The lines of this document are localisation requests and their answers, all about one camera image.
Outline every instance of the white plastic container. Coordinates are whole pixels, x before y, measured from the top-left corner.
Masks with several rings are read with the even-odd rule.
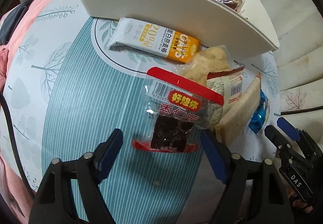
[[[245,0],[241,15],[215,0],[81,1],[91,16],[130,17],[155,23],[200,39],[208,47],[224,44],[237,60],[279,47],[260,0]]]

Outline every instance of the leaf pattern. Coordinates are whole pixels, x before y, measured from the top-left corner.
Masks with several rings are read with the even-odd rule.
[[[17,64],[20,65],[24,59],[31,60],[33,58],[35,51],[31,49],[31,47],[35,46],[37,43],[38,38],[31,35],[22,43],[21,46],[18,47]]]
[[[265,75],[271,94],[273,97],[275,97],[279,93],[277,68],[273,66],[273,64],[267,57],[265,57],[265,60],[263,62],[263,69],[256,67],[254,64],[251,65]]]
[[[54,18],[66,18],[69,14],[74,14],[75,9],[78,8],[79,5],[75,6],[64,6],[64,7],[57,7],[54,9],[47,9],[41,12],[41,14],[36,17],[35,22],[41,22],[46,20],[52,20]]]
[[[306,103],[306,96],[307,93],[301,89],[297,89],[295,93],[286,91],[284,94],[286,106],[283,108],[283,111],[302,110]]]
[[[50,95],[53,91],[54,84],[56,82],[59,70],[65,60],[67,51],[70,49],[72,43],[67,42],[55,50],[44,66],[32,65],[31,68],[42,70],[40,78],[41,93],[46,103],[49,102]]]
[[[13,127],[16,131],[17,141],[23,147],[22,151],[25,158],[41,169],[41,149],[34,141],[37,127],[36,119],[29,117],[26,120],[25,116],[22,115],[19,123],[13,124]]]
[[[31,188],[34,190],[34,191],[37,191],[38,190],[38,185],[37,185],[37,179],[34,177],[32,180],[30,179],[30,175],[28,173],[28,171],[25,170],[25,167],[24,168],[24,172],[26,174],[26,178],[29,182],[29,184],[31,185]]]

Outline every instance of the barcode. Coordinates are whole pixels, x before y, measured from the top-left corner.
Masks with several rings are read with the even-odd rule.
[[[233,96],[241,91],[241,85],[242,85],[242,83],[231,88],[231,96]]]
[[[172,90],[175,90],[175,88],[171,88],[168,85],[157,82],[152,91],[152,95],[157,96],[158,99],[160,98],[161,100],[167,100],[168,95]]]
[[[151,90],[149,91],[148,95],[158,100],[168,102],[168,95],[173,90],[185,93],[189,96],[193,96],[191,93],[185,92],[184,90],[171,87],[168,84],[157,82],[157,81],[155,81],[152,84]]]

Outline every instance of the white fabric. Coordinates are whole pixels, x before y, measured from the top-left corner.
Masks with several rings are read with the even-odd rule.
[[[323,105],[323,20],[312,0],[261,0],[275,27],[281,111]],[[285,115],[323,147],[323,110]]]

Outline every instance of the tablecloth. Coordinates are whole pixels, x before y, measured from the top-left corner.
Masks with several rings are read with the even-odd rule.
[[[18,151],[36,191],[51,159],[76,159],[93,149],[114,128],[124,145],[109,178],[100,188],[116,223],[203,223],[211,217],[223,191],[201,147],[186,154],[135,150],[131,140],[149,122],[142,98],[149,67],[171,69],[163,58],[106,44],[114,20],[89,17],[80,0],[52,0],[39,14],[20,46],[33,41],[33,56],[16,54],[4,87]],[[258,72],[270,101],[269,124],[279,115],[278,74],[271,53],[247,59],[243,91]],[[0,149],[18,174],[3,113]],[[196,130],[198,139],[200,131]],[[263,132],[248,126],[230,146],[245,159],[274,158],[276,148]],[[86,219],[77,188],[76,207]]]

